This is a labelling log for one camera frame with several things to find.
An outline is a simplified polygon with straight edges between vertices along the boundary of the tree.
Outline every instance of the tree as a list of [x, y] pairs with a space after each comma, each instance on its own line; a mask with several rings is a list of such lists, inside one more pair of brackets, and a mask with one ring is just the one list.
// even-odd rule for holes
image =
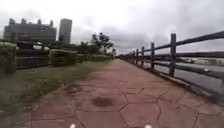
[[80, 45], [77, 48], [78, 53], [80, 53], [80, 54], [88, 54], [88, 44], [89, 44], [89, 42], [81, 41]]
[[104, 35], [102, 32], [97, 34], [92, 34], [91, 43], [96, 45], [99, 50], [103, 48], [103, 53], [106, 54], [107, 50], [113, 46], [113, 43], [110, 42], [110, 37]]

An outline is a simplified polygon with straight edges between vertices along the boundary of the brick pavement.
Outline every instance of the brick pavement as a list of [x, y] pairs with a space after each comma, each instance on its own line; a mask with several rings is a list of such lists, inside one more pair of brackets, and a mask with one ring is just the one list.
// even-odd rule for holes
[[121, 60], [18, 115], [14, 128], [224, 128], [223, 108]]

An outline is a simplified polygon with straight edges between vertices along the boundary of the water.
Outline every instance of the water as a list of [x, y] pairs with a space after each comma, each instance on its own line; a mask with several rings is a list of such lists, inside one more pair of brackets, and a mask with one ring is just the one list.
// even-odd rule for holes
[[[150, 63], [145, 63], [145, 66], [150, 67]], [[219, 71], [219, 72], [224, 72], [224, 67], [218, 67], [218, 66], [207, 66], [207, 65], [196, 65], [196, 64], [183, 64], [183, 63], [178, 63], [178, 65], [183, 65], [183, 66], [189, 66], [189, 67], [197, 67], [197, 68], [203, 68], [203, 69], [208, 69], [208, 70], [213, 70], [213, 71]], [[169, 72], [169, 68], [167, 67], [162, 67], [162, 66], [156, 66], [155, 69], [164, 73]], [[175, 77], [185, 79], [187, 81], [190, 81], [192, 83], [201, 85], [203, 87], [206, 87], [208, 89], [212, 89], [216, 91], [217, 93], [223, 94], [224, 87], [222, 86], [222, 80], [204, 76], [201, 74], [197, 73], [192, 73], [184, 70], [178, 70], [175, 69]]]

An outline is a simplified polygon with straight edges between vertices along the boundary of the fence post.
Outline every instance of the fence post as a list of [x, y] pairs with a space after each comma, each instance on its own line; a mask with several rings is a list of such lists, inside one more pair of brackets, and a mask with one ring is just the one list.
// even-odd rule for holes
[[144, 50], [145, 50], [145, 48], [144, 48], [144, 46], [142, 46], [142, 62], [141, 62], [141, 65], [142, 66], [144, 66]]
[[172, 33], [171, 42], [170, 42], [170, 69], [169, 69], [170, 76], [174, 76], [174, 71], [175, 71], [176, 40], [177, 40], [176, 34]]
[[135, 51], [133, 51], [132, 63], [135, 63]]
[[154, 50], [154, 43], [151, 43], [151, 68], [154, 70], [154, 54], [155, 54], [155, 50]]
[[138, 65], [138, 49], [136, 49], [136, 64]]

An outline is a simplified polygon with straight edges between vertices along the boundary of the hexagonal paving tile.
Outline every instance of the hexagonal paving tile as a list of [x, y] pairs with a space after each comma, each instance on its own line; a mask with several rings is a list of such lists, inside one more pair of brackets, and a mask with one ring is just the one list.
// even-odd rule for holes
[[69, 128], [75, 124], [76, 128], [84, 128], [75, 118], [33, 121], [32, 128]]
[[119, 89], [111, 89], [111, 88], [94, 88], [95, 91], [100, 94], [121, 94], [122, 92]]
[[199, 115], [194, 128], [224, 128], [219, 116]]
[[168, 128], [192, 128], [197, 114], [188, 108], [176, 103], [159, 100], [157, 103], [161, 109], [159, 123]]
[[182, 89], [169, 89], [168, 92], [166, 92], [160, 98], [176, 102], [182, 97], [183, 92], [184, 91]]
[[55, 119], [65, 118], [74, 115], [75, 103], [72, 97], [62, 94], [54, 95], [42, 99], [31, 112], [31, 118], [37, 119]]
[[206, 103], [206, 104], [202, 104], [198, 107], [195, 108], [199, 113], [202, 114], [218, 114], [222, 112], [222, 108], [219, 107], [218, 105], [215, 105], [213, 103]]
[[193, 93], [185, 92], [183, 98], [181, 98], [178, 103], [188, 107], [196, 107], [205, 103], [205, 101]]
[[143, 84], [143, 88], [169, 88], [167, 82], [149, 82], [147, 84]]
[[115, 112], [77, 111], [78, 119], [86, 128], [122, 128], [125, 122]]
[[126, 94], [136, 94], [141, 92], [141, 88], [122, 88], [121, 89]]
[[155, 122], [159, 108], [155, 103], [128, 104], [120, 114], [130, 127], [138, 127]]
[[128, 101], [126, 101], [123, 94], [116, 94], [116, 95], [108, 94], [108, 95], [101, 95], [89, 100], [85, 100], [81, 103], [78, 109], [86, 111], [95, 111], [95, 112], [100, 111], [116, 112], [127, 103]]
[[148, 94], [154, 97], [158, 97], [168, 91], [167, 88], [145, 88], [141, 93]]
[[155, 103], [156, 98], [146, 94], [127, 94], [128, 101], [131, 103]]

